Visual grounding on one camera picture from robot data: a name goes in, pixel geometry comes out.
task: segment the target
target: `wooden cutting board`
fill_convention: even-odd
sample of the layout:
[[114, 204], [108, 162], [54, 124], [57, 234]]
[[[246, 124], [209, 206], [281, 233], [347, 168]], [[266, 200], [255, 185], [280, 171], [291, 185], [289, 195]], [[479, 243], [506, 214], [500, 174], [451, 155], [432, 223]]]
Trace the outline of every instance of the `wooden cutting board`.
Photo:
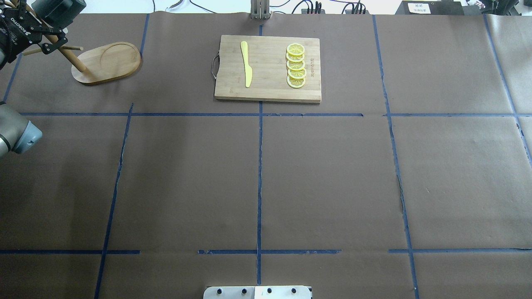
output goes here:
[[[245, 86], [244, 60], [240, 42], [247, 41], [251, 86]], [[292, 88], [286, 82], [286, 47], [305, 47], [306, 83]], [[217, 99], [245, 101], [321, 102], [320, 40], [317, 38], [222, 35], [220, 67], [214, 89]]]

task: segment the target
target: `metal stand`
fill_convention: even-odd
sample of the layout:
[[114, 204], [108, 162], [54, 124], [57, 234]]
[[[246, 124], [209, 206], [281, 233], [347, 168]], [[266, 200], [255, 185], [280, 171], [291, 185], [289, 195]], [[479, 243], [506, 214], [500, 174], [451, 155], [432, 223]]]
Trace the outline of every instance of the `metal stand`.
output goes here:
[[267, 20], [270, 16], [270, 0], [251, 0], [252, 19]]
[[305, 286], [208, 287], [203, 299], [312, 299]]

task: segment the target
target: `lemon slice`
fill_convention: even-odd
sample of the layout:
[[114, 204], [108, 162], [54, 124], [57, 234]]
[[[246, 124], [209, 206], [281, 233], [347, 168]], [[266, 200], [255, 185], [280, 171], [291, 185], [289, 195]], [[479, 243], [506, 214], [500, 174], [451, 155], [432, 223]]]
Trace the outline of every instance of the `lemon slice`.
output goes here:
[[289, 44], [288, 47], [286, 47], [286, 52], [293, 56], [301, 56], [305, 54], [305, 47], [298, 43]]
[[298, 71], [288, 69], [288, 75], [292, 77], [293, 79], [303, 79], [306, 77], [306, 69], [302, 69]]
[[305, 65], [306, 64], [304, 61], [299, 61], [299, 62], [287, 61], [286, 62], [286, 67], [293, 71], [300, 71], [305, 68]]
[[301, 56], [294, 56], [294, 55], [290, 55], [290, 54], [286, 53], [286, 60], [288, 60], [288, 61], [299, 62], [299, 61], [303, 61], [304, 59], [305, 59], [305, 54], [303, 54]]
[[290, 85], [290, 87], [293, 87], [293, 88], [301, 88], [303, 87], [303, 85], [305, 85], [305, 78], [302, 78], [302, 79], [294, 79], [290, 76], [286, 76], [286, 82], [288, 83], [288, 85]]

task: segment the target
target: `gray robot arm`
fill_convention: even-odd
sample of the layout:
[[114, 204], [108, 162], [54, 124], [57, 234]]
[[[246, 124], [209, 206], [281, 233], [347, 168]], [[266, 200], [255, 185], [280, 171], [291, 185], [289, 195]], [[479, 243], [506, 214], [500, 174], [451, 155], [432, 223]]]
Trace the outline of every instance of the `gray robot arm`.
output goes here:
[[10, 151], [22, 154], [42, 136], [43, 133], [31, 121], [5, 102], [0, 102], [0, 157]]

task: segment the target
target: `cutting board handle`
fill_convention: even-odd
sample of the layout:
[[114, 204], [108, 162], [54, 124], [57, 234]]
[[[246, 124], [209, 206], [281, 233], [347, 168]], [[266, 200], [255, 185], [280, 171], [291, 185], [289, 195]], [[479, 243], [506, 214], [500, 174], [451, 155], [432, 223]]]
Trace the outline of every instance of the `cutting board handle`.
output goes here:
[[216, 58], [218, 58], [218, 71], [220, 70], [220, 51], [218, 50], [218, 54], [212, 59], [212, 65], [211, 65], [211, 74], [214, 78], [214, 81], [216, 81], [216, 75], [218, 75], [218, 71], [216, 71], [216, 74], [214, 74], [214, 62], [216, 61]]

